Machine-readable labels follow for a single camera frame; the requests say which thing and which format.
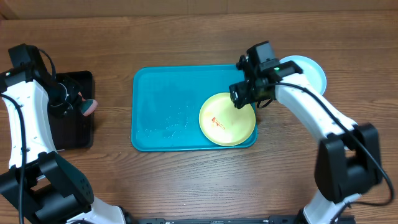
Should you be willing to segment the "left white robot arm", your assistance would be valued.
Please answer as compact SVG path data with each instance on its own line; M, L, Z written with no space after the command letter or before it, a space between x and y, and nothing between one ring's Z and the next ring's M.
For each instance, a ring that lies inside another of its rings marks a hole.
M67 77L46 84L24 73L1 76L12 143L1 195L18 209L22 222L134 223L122 207L95 197L86 176L58 154L48 113L54 90L65 101L74 96L82 101L78 86Z

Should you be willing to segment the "teal plastic serving tray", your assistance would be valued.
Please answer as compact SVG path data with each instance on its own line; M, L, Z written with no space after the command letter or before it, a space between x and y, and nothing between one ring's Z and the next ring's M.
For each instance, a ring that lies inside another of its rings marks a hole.
M220 150L200 129L200 108L243 79L233 64L140 69L133 81L132 145L142 152Z

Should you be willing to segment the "pink and black sponge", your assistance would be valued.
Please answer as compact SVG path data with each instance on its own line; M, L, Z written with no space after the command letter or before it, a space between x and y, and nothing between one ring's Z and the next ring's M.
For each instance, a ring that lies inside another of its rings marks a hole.
M97 108L98 102L94 99L83 100L80 104L80 112L83 116L89 116Z

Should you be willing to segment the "yellow-green plate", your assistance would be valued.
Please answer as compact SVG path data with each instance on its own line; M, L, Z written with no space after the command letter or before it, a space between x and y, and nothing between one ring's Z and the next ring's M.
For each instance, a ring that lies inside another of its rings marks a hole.
M234 107L229 93L209 97L199 112L202 133L220 146L237 146L248 140L256 127L256 114L251 105Z

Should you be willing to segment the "light blue plate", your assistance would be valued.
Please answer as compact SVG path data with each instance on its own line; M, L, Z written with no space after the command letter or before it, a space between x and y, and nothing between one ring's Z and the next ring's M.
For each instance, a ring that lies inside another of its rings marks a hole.
M319 92L319 94L324 94L327 86L326 75L316 61L301 55L291 55L280 59L280 63L285 63L288 61L295 62L303 70L303 73L312 87Z

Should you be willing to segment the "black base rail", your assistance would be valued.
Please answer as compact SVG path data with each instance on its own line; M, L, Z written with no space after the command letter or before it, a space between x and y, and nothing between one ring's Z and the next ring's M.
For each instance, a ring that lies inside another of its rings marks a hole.
M296 215L271 215L267 218L230 218L230 219L185 219L166 220L164 218L143 218L138 224L299 224L306 223Z

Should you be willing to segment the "black plastic tray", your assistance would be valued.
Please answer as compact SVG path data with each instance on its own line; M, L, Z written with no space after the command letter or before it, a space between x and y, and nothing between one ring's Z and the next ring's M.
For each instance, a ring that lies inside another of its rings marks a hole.
M95 97L95 81L89 71L66 73L81 86L85 99ZM49 114L49 125L56 150L84 149L93 145L94 114L83 116L78 110L68 112L62 118Z

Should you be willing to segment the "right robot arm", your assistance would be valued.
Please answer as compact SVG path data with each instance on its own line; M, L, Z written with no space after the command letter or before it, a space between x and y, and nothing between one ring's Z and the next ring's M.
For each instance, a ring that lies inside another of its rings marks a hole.
M371 124L358 125L324 97L326 75L321 66L304 56L254 60L237 64L245 80L229 87L237 108L254 102L278 101L288 108L318 143L314 198L296 215L269 217L269 223L354 223L344 217L350 206L374 186L385 181L389 188L384 207L395 199L391 179L382 168L379 133Z

